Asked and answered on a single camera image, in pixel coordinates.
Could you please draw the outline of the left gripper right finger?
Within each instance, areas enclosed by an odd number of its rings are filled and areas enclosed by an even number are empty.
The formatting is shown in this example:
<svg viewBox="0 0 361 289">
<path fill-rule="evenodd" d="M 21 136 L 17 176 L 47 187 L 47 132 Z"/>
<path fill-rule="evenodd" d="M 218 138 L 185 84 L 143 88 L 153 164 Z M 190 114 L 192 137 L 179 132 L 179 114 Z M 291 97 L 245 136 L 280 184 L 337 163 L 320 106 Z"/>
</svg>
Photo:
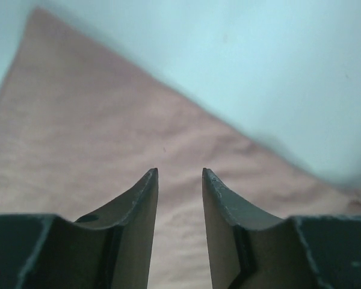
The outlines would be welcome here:
<svg viewBox="0 0 361 289">
<path fill-rule="evenodd" d="M 214 288 L 361 288 L 361 216 L 278 218 L 202 172 Z"/>
</svg>

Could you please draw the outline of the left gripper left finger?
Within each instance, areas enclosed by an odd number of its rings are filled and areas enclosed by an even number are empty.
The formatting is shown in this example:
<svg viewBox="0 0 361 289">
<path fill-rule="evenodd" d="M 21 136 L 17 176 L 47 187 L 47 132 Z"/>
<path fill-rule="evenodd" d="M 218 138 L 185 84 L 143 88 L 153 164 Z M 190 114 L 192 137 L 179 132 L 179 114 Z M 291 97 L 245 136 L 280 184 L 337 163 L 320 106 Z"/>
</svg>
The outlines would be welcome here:
<svg viewBox="0 0 361 289">
<path fill-rule="evenodd" d="M 146 288 L 158 171 L 71 222 L 0 214 L 0 288 Z"/>
</svg>

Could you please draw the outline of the pink t shirt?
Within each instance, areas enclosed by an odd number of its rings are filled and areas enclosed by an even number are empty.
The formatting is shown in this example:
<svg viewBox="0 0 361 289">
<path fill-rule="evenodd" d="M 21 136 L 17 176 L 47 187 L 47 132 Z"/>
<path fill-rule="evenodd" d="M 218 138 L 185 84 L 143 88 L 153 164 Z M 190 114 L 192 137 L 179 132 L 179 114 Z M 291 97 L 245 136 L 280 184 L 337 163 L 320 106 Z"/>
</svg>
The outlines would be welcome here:
<svg viewBox="0 0 361 289">
<path fill-rule="evenodd" d="M 279 217 L 361 214 L 361 192 L 302 172 L 36 8 L 0 88 L 0 212 L 77 219 L 153 167 L 150 288 L 212 286 L 203 168 Z"/>
</svg>

